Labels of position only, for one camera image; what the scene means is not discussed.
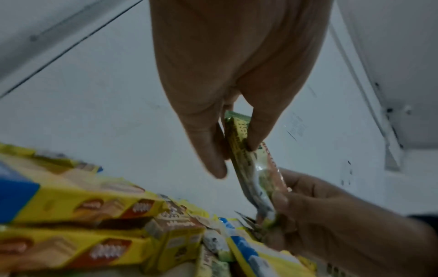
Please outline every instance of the gray ceiling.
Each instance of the gray ceiling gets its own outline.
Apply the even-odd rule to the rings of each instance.
[[[399,142],[438,148],[438,0],[338,4]]]

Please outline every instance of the pile of snacks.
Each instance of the pile of snacks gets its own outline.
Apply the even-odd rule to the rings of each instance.
[[[247,150],[248,124],[225,114],[231,160],[260,219],[239,214],[245,225],[100,166],[0,143],[0,274],[129,264],[148,274],[196,260],[195,277],[314,276],[314,263],[260,243],[277,220],[271,194],[287,188],[264,143]]]

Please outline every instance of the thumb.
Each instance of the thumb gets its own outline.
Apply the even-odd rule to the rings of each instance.
[[[330,200],[294,192],[274,191],[272,201],[278,213],[298,222],[327,225],[338,214]]]
[[[256,150],[261,142],[268,136],[275,123],[280,117],[282,110],[266,113],[254,108],[248,127],[248,147],[250,150]]]

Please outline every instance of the hand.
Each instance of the hand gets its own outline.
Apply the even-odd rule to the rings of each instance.
[[[323,180],[282,174],[292,192],[272,196],[284,218],[266,235],[268,246],[322,259],[360,277],[436,276],[438,236],[429,225]]]
[[[166,95],[206,168],[224,178],[219,117],[240,94],[254,107],[256,149],[303,86],[333,0],[151,0],[156,64]]]

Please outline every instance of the brown logo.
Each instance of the brown logo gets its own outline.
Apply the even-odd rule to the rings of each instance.
[[[100,209],[102,207],[102,205],[104,204],[104,201],[102,199],[96,198],[96,199],[89,199],[89,200],[85,200],[83,201],[76,209],[80,210],[80,209],[89,209],[89,210],[97,210]]]
[[[132,241],[130,240],[107,239],[90,247],[73,260],[67,267],[80,268],[107,266],[111,262],[122,257],[129,249],[131,243]]]
[[[33,244],[33,240],[21,237],[0,240],[0,255],[22,254],[27,249],[31,248]]]
[[[120,218],[135,218],[145,215],[154,205],[154,200],[140,199],[127,209]]]

